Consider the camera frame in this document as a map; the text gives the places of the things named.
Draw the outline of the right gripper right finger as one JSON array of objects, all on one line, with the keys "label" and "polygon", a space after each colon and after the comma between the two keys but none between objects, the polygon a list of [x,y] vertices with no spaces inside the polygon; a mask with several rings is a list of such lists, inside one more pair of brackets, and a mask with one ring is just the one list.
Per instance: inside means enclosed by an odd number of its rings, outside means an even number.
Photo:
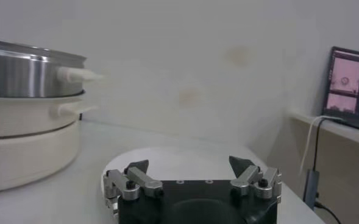
[{"label": "right gripper right finger", "polygon": [[247,196],[252,189],[259,199],[274,198],[277,203],[281,202],[282,174],[279,169],[269,167],[263,172],[251,160],[235,156],[229,156],[229,163],[236,177],[230,185],[240,197]]}]

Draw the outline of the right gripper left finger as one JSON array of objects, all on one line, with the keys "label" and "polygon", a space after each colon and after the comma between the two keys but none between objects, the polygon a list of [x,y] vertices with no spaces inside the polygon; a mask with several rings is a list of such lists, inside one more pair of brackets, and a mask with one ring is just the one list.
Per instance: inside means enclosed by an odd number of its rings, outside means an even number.
[{"label": "right gripper left finger", "polygon": [[143,193],[147,197],[159,198],[163,195],[163,182],[146,174],[149,160],[130,163],[123,171],[107,170],[102,176],[103,196],[108,208],[118,209],[115,204],[124,201],[137,201]]}]

